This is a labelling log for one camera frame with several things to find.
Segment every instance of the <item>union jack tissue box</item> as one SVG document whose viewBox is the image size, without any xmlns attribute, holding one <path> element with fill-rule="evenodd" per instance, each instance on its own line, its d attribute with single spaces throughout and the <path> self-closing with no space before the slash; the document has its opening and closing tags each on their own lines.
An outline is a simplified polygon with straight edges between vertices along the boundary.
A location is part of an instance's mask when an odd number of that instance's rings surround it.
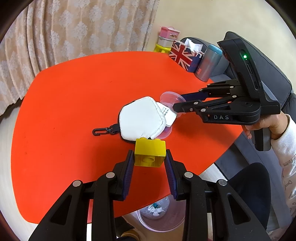
<svg viewBox="0 0 296 241">
<path fill-rule="evenodd" d="M 182 42 L 174 41 L 169 57 L 187 72 L 194 73 L 197 70 L 203 54 L 202 52 L 190 49 Z"/>
</svg>

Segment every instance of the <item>hand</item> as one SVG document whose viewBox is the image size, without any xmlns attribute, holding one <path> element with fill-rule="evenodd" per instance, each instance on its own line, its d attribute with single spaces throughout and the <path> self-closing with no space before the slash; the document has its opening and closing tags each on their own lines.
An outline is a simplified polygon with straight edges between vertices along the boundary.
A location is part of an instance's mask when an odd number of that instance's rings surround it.
<svg viewBox="0 0 296 241">
<path fill-rule="evenodd" d="M 276 140 L 282 136 L 289 124 L 288 117 L 281 112 L 279 115 L 266 115 L 259 119 L 259 121 L 252 126 L 242 126 L 248 139 L 252 138 L 251 131 L 259 130 L 261 128 L 268 128 L 271 131 L 271 138 Z"/>
</svg>

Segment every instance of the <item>beige curtain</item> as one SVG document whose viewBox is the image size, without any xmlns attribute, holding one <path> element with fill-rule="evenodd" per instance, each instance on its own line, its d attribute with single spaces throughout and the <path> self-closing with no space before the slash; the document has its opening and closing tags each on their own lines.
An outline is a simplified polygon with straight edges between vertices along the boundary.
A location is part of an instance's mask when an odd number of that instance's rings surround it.
<svg viewBox="0 0 296 241">
<path fill-rule="evenodd" d="M 159 0 L 34 0 L 0 43 L 0 115 L 52 65 L 91 54 L 143 51 Z"/>
</svg>

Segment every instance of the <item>metal screw head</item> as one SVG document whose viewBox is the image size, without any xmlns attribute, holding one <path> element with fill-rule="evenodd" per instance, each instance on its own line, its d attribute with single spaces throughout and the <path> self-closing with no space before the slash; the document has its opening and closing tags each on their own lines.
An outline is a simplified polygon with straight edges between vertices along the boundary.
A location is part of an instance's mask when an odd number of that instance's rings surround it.
<svg viewBox="0 0 296 241">
<path fill-rule="evenodd" d="M 113 177 L 115 177 L 115 173 L 114 173 L 114 172 L 108 172 L 108 173 L 106 174 L 106 177 L 107 177 L 107 178 L 113 178 Z"/>
<path fill-rule="evenodd" d="M 218 181 L 218 183 L 219 183 L 221 186 L 226 186 L 227 181 L 225 181 L 225 180 L 223 180 L 223 179 L 220 179 L 220 180 Z"/>
<path fill-rule="evenodd" d="M 193 173 L 192 172 L 185 172 L 184 176 L 187 178 L 192 178 L 193 177 Z"/>
<path fill-rule="evenodd" d="M 73 184 L 72 184 L 72 185 L 73 185 L 74 187 L 79 187 L 79 186 L 80 186 L 80 184 L 81 184 L 81 181 L 79 181 L 79 180 L 76 180 L 76 181 L 74 181 L 74 182 L 73 182 Z"/>
</svg>

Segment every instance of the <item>white sleeve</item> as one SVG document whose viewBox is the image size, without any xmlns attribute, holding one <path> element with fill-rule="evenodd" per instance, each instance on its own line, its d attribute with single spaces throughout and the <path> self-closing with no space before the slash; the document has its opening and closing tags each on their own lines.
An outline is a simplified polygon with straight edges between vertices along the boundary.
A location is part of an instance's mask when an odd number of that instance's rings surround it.
<svg viewBox="0 0 296 241">
<path fill-rule="evenodd" d="M 295 217 L 296 210 L 296 124 L 289 115 L 289 125 L 277 140 L 271 140 L 272 148 L 283 168 L 282 182 L 290 213 Z"/>
</svg>

